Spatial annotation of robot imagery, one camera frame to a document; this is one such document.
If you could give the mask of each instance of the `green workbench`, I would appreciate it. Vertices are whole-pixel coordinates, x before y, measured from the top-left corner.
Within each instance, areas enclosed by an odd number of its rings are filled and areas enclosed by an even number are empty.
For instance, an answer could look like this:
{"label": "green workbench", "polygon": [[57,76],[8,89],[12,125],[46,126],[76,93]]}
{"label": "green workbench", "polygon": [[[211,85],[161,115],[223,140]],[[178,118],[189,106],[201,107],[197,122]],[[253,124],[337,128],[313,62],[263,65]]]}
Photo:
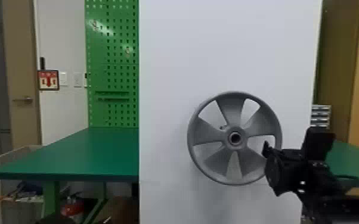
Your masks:
{"label": "green workbench", "polygon": [[[348,175],[359,178],[359,147],[335,141],[326,158],[330,170],[335,175]],[[359,181],[353,181],[359,187]]]}
{"label": "green workbench", "polygon": [[[45,215],[59,212],[59,181],[103,183],[90,223],[106,202],[106,182],[138,182],[138,129],[90,127],[0,166],[0,179],[44,181]],[[336,141],[327,164],[336,175],[359,178],[359,148]]]}
{"label": "green workbench", "polygon": [[45,215],[60,212],[59,181],[101,182],[91,223],[107,201],[106,182],[138,182],[138,136],[137,128],[90,127],[0,166],[0,179],[43,181]]}

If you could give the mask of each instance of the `wheel spoke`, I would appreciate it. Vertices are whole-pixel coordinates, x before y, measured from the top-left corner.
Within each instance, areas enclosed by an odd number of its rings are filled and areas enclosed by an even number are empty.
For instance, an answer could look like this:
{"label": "wheel spoke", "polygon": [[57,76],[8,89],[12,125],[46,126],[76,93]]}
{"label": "wheel spoke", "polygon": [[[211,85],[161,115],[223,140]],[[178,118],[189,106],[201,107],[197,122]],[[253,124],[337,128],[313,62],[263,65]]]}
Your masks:
{"label": "wheel spoke", "polygon": [[234,126],[240,125],[242,107],[243,107],[243,103],[245,102],[245,98],[222,97],[216,99],[216,102],[228,125],[234,125]]}
{"label": "wheel spoke", "polygon": [[226,176],[231,155],[232,151],[223,146],[217,153],[208,157],[205,160],[205,164],[211,169],[211,171]]}
{"label": "wheel spoke", "polygon": [[250,148],[240,150],[237,153],[242,176],[265,166],[266,159]]}
{"label": "wheel spoke", "polygon": [[224,132],[213,127],[207,121],[198,117],[196,119],[193,145],[210,142],[219,142],[224,138]]}
{"label": "wheel spoke", "polygon": [[266,110],[263,107],[259,108],[246,122],[245,132],[249,137],[275,134],[276,124],[270,120]]}

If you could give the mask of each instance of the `white panel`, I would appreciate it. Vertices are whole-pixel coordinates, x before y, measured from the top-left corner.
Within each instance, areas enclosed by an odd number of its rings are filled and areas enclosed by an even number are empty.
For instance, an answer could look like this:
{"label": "white panel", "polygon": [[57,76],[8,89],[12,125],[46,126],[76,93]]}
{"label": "white panel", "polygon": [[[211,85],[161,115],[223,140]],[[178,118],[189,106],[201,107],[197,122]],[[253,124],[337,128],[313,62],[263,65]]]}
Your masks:
{"label": "white panel", "polygon": [[141,222],[299,223],[292,194],[262,180],[224,186],[188,153],[188,121],[205,99],[245,91],[267,102],[283,147],[309,126],[319,0],[140,0]]}
{"label": "white panel", "polygon": [[42,143],[48,145],[88,127],[85,88],[74,88],[74,74],[85,74],[85,3],[77,0],[37,0],[38,55],[46,69],[67,73],[67,86],[42,91]]}

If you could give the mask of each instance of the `sign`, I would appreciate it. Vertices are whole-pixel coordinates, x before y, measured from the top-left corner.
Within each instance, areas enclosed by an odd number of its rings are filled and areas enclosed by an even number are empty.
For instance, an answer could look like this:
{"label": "sign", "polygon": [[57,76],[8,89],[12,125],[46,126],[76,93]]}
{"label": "sign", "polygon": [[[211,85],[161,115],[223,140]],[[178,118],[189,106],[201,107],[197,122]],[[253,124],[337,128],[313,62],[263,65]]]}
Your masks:
{"label": "sign", "polygon": [[39,90],[42,91],[57,91],[60,90],[58,82],[58,70],[39,70]]}

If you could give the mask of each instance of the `wheel rim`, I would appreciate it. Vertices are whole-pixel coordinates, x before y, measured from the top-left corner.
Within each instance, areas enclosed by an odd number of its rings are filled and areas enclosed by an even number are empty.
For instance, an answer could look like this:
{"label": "wheel rim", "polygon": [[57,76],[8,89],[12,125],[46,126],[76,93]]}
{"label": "wheel rim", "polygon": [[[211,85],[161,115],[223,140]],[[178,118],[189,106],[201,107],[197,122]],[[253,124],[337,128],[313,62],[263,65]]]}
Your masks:
{"label": "wheel rim", "polygon": [[[256,102],[259,108],[246,123],[242,123],[242,109],[247,99]],[[227,123],[219,129],[200,118],[200,113],[213,101]],[[273,110],[251,94],[224,92],[200,104],[192,115],[188,125],[188,149],[195,165],[208,178],[226,185],[245,185],[264,176],[266,162],[260,153],[248,147],[247,141],[251,137],[267,135],[275,137],[275,147],[281,148],[281,127]],[[197,155],[196,146],[212,142],[221,145],[204,148],[209,154],[206,157]]]}

